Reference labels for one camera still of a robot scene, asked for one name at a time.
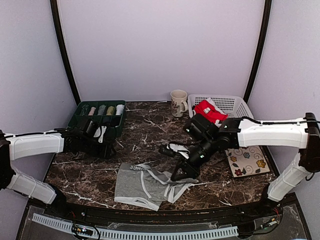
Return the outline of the grey underwear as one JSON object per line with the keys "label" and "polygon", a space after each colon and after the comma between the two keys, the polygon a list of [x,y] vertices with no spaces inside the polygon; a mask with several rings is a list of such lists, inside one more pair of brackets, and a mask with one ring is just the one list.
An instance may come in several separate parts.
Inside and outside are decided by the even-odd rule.
{"label": "grey underwear", "polygon": [[158,211],[162,202],[175,203],[198,180],[171,181],[171,173],[149,165],[122,163],[117,172],[114,201]]}

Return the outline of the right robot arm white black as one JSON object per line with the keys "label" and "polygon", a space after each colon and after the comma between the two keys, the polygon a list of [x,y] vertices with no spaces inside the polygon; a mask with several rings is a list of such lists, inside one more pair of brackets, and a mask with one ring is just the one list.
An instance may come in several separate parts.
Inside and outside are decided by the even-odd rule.
{"label": "right robot arm white black", "polygon": [[216,126],[197,113],[184,126],[184,130],[198,144],[186,160],[178,163],[171,175],[172,181],[195,179],[200,175],[202,164],[213,154],[226,149],[251,146],[284,146],[298,149],[291,164],[272,181],[261,201],[255,205],[255,213],[266,217],[275,205],[310,174],[320,171],[320,129],[313,113],[305,117],[262,121],[244,116],[228,118]]}

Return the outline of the navy underwear cream waistband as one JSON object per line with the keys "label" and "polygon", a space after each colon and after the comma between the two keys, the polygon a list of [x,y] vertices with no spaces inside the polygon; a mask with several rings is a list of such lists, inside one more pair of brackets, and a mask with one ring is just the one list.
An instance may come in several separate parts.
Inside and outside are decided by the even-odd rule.
{"label": "navy underwear cream waistband", "polygon": [[110,124],[111,124],[111,121],[112,121],[112,117],[111,116],[105,116],[102,119],[101,125],[103,127],[107,127],[108,128],[110,126]]}

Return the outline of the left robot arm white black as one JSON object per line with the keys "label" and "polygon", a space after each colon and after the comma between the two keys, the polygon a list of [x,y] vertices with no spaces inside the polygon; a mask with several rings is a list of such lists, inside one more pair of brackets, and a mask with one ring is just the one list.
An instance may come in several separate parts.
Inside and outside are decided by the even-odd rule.
{"label": "left robot arm white black", "polygon": [[71,213],[66,196],[55,186],[39,181],[14,168],[15,160],[59,153],[86,153],[109,159],[116,154],[115,137],[108,136],[109,126],[91,119],[74,127],[55,128],[44,132],[0,134],[0,188],[9,189],[51,205],[60,218]]}

